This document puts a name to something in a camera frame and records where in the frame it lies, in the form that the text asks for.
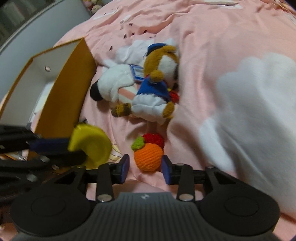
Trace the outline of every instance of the black plush ear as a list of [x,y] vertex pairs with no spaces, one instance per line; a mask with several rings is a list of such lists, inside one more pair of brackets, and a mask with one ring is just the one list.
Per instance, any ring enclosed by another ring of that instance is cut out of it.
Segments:
[[98,81],[92,84],[90,96],[94,101],[101,101],[103,99],[98,89]]

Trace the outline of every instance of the box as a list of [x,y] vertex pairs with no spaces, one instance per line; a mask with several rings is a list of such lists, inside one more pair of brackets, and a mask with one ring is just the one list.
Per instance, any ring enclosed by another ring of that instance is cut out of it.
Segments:
[[26,126],[44,138],[70,137],[96,72],[84,39],[33,56],[0,109],[0,124]]

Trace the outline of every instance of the crocheted toy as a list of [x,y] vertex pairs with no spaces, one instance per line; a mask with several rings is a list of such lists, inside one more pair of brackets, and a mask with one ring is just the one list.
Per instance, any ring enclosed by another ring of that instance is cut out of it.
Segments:
[[131,103],[117,105],[114,117],[134,115],[147,121],[164,124],[172,118],[176,93],[170,93],[178,75],[179,59],[176,47],[164,43],[152,44],[144,62],[144,80]]
[[148,133],[138,137],[131,146],[137,167],[146,172],[156,171],[161,164],[163,147],[164,139],[159,134]]

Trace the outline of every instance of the tag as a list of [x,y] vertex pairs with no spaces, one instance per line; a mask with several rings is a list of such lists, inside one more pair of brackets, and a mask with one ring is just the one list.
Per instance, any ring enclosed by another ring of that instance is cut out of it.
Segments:
[[143,67],[137,65],[130,65],[130,67],[134,80],[137,82],[142,82],[144,80]]

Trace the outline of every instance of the orange crocheted ball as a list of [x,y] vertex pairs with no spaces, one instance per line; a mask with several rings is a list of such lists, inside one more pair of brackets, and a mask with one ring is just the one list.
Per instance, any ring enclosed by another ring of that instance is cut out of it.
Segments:
[[146,143],[134,153],[135,163],[142,171],[154,172],[159,168],[163,150],[157,145]]

